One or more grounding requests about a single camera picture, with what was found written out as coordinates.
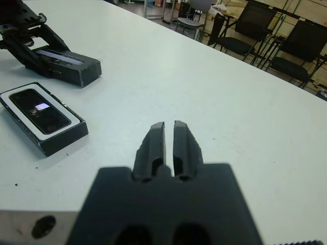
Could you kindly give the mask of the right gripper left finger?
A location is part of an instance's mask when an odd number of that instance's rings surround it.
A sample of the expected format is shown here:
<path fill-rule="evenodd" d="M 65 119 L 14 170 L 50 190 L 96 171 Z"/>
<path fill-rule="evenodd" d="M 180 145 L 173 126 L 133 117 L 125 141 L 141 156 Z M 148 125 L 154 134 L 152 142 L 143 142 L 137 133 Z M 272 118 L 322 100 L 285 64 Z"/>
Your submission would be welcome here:
<path fill-rule="evenodd" d="M 136 151 L 133 179 L 148 182 L 156 176 L 159 167 L 166 164 L 165 123 L 157 122 L 150 127 Z"/>

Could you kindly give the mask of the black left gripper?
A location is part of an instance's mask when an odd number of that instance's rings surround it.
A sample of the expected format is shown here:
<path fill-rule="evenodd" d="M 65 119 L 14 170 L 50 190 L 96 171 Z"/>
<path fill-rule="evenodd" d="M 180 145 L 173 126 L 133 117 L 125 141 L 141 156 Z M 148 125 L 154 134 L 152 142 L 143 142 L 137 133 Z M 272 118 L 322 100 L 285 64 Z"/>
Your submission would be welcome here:
<path fill-rule="evenodd" d="M 46 61 L 28 48 L 34 45 L 33 39 L 40 38 L 55 50 L 70 49 L 45 22 L 43 13 L 36 14 L 23 1 L 1 1 L 1 49 L 8 50 L 26 69 L 51 77 Z M 27 47 L 13 47 L 15 41 Z"/>

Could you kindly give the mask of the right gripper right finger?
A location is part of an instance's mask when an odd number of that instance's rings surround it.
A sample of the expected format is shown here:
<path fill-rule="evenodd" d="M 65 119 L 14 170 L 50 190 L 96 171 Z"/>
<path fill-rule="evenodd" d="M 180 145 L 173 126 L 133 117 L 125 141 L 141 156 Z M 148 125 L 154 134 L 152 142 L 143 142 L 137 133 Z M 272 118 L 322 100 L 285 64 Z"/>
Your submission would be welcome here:
<path fill-rule="evenodd" d="M 180 181 L 189 181 L 196 177 L 197 169 L 203 164 L 201 148 L 188 125 L 176 120 L 173 140 L 175 178 Z"/>

